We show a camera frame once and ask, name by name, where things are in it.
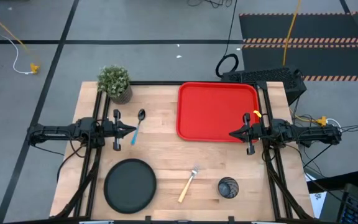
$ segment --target blue-handled spoon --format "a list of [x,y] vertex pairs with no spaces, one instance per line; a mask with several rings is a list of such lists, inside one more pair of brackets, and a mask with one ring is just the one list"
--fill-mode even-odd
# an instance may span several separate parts
[[146,111],[144,109],[140,109],[137,114],[137,118],[139,119],[139,123],[137,123],[136,131],[134,137],[132,138],[131,145],[134,145],[136,142],[137,132],[139,130],[140,122],[142,122],[146,118]]

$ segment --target fork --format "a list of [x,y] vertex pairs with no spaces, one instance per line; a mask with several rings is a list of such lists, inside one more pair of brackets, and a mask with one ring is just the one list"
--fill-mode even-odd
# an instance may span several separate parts
[[191,180],[193,180],[194,176],[198,173],[198,168],[200,168],[200,167],[199,167],[198,164],[196,164],[194,166],[193,170],[191,171],[191,176],[189,178],[189,181],[187,182],[185,188],[182,190],[182,192],[181,192],[181,194],[179,196],[179,199],[178,199],[179,203],[181,203],[183,201],[183,199],[185,198],[185,195],[187,193],[187,190],[189,189]]

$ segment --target butcher block table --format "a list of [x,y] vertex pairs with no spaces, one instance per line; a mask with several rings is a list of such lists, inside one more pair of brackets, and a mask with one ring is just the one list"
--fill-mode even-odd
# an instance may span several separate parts
[[[282,83],[268,84],[273,117],[291,121],[287,98]],[[125,105],[109,105],[109,118],[114,120],[113,109],[121,112],[124,124],[136,126],[141,108],[146,111],[137,141],[131,145],[133,133],[121,140],[121,151],[112,149],[114,138],[107,138],[102,149],[98,181],[91,219],[93,220],[192,220],[235,221],[274,220],[268,175],[262,160],[262,143],[255,144],[255,154],[248,156],[246,144],[233,142],[196,142],[182,140],[176,132],[179,85],[132,86],[133,97]],[[73,121],[92,116],[96,98],[96,82],[83,82]],[[265,112],[263,93],[260,91],[262,111]],[[65,156],[72,153],[67,147]],[[281,149],[283,167],[289,191],[296,201],[313,215],[308,188],[299,153],[293,148]],[[136,158],[148,163],[157,177],[157,190],[150,204],[134,214],[113,210],[104,199],[104,179],[118,162]],[[83,159],[73,156],[63,166],[53,200],[51,215],[56,215],[71,199],[78,188]],[[195,164],[200,165],[183,203],[178,198]],[[219,195],[217,186],[223,177],[232,177],[239,184],[235,198]],[[281,191],[277,188],[281,216],[285,216]],[[85,214],[88,191],[84,193],[80,215]]]

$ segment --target black plate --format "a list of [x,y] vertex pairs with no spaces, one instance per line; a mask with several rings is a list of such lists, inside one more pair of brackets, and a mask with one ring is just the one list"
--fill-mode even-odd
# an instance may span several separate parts
[[157,180],[152,168],[140,159],[126,159],[111,168],[104,181],[104,197],[112,209],[131,214],[153,199]]

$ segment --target floor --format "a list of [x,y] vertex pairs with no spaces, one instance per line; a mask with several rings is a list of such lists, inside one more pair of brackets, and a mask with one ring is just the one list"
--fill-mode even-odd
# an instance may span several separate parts
[[[15,73],[12,69],[14,48],[0,44],[0,204],[73,1],[0,1],[0,20],[18,38],[52,40],[28,45],[41,62],[37,75]],[[346,2],[351,11],[358,11],[358,0]],[[237,13],[293,12],[296,4],[297,0],[239,0]],[[343,12],[343,9],[339,0],[303,0],[300,11]],[[165,44],[137,41],[131,45],[120,42],[114,42],[114,45],[65,45],[39,123],[70,124],[81,82],[96,80],[99,69],[105,65],[125,66],[133,80],[218,81],[214,68],[226,46],[205,40],[227,39],[231,14],[232,7],[213,9],[205,2],[190,7],[186,0],[80,0],[68,40],[203,41],[180,45],[175,41]],[[241,40],[237,17],[231,39]],[[240,47],[231,44],[228,52],[241,56]],[[32,57],[21,50],[17,68],[29,70],[31,62]],[[221,70],[229,70],[231,66],[227,62]],[[325,115],[344,126],[358,124],[358,82],[306,82],[306,86],[308,91],[300,98],[298,114]],[[65,143],[49,142],[43,147],[63,152]],[[314,144],[306,151],[309,156],[314,156],[323,147]],[[61,162],[59,155],[30,148],[5,222],[48,217]],[[325,152],[316,163],[325,176],[358,170],[358,132],[344,134],[342,143]]]

